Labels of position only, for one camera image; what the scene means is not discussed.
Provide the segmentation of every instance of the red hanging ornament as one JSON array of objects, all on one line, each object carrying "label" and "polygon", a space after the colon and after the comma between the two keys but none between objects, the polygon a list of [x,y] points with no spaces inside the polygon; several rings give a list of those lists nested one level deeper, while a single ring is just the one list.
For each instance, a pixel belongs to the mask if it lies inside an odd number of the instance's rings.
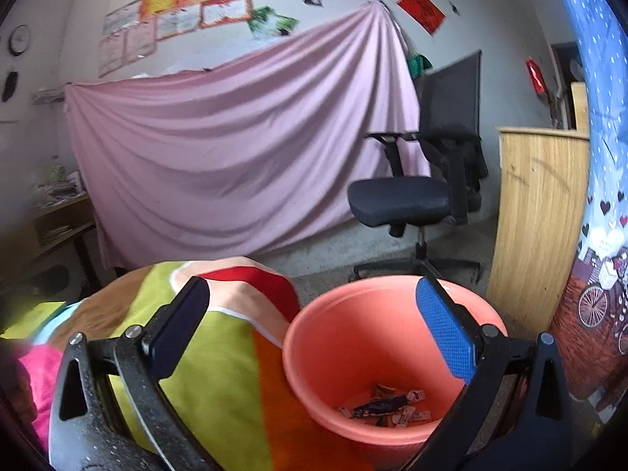
[{"label": "red hanging ornament", "polygon": [[526,61],[528,72],[530,73],[530,79],[532,80],[532,86],[535,87],[536,95],[543,95],[548,91],[545,80],[541,73],[541,68],[531,58]]}]

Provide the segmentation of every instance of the multicolored bedding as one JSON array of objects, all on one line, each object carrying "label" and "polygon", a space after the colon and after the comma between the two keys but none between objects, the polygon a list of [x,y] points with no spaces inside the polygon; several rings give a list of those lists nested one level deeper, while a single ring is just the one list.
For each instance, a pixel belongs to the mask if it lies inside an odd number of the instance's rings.
[{"label": "multicolored bedding", "polygon": [[[145,325],[192,276],[210,286],[210,307],[175,373],[160,385],[181,419],[227,471],[370,470],[350,445],[314,423],[290,390],[281,346],[299,311],[290,281],[242,257],[210,262],[165,262],[132,271],[58,313],[22,358],[31,376],[39,416],[35,429],[46,444],[53,378],[69,338],[115,337]],[[4,335],[23,338],[58,305],[39,305]],[[55,325],[61,317],[61,324]],[[133,437],[151,445],[118,377],[116,398]]]}]

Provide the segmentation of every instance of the chair seat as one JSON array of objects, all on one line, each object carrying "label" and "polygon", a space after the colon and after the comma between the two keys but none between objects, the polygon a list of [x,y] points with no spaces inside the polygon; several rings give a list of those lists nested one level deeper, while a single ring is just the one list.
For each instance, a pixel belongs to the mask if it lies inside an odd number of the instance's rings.
[{"label": "chair seat", "polygon": [[[366,226],[434,225],[451,214],[447,184],[431,177],[356,181],[349,186],[349,205],[357,220]],[[478,210],[479,205],[479,199],[470,199],[469,211]]]}]

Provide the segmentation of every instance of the orange plastic bucket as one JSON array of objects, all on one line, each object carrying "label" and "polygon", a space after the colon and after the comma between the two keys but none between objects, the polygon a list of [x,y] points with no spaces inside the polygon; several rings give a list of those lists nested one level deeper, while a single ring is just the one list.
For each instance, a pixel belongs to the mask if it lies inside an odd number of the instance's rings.
[{"label": "orange plastic bucket", "polygon": [[[453,377],[415,302],[417,276],[357,281],[312,301],[291,324],[284,341],[288,382],[310,416],[353,442],[376,469],[404,464],[425,443],[464,383]],[[497,312],[465,288],[442,282],[451,298],[479,324],[506,328]],[[422,389],[421,410],[431,423],[406,429],[363,425],[337,409],[369,400],[376,383],[402,391]]]}]

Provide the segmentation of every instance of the red poster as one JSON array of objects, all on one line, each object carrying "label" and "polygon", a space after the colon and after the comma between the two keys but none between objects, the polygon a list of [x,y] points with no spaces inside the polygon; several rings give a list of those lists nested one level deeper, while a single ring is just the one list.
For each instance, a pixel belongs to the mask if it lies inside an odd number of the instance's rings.
[{"label": "red poster", "polygon": [[397,4],[425,28],[429,35],[434,35],[445,19],[445,14],[429,0],[399,0]]}]

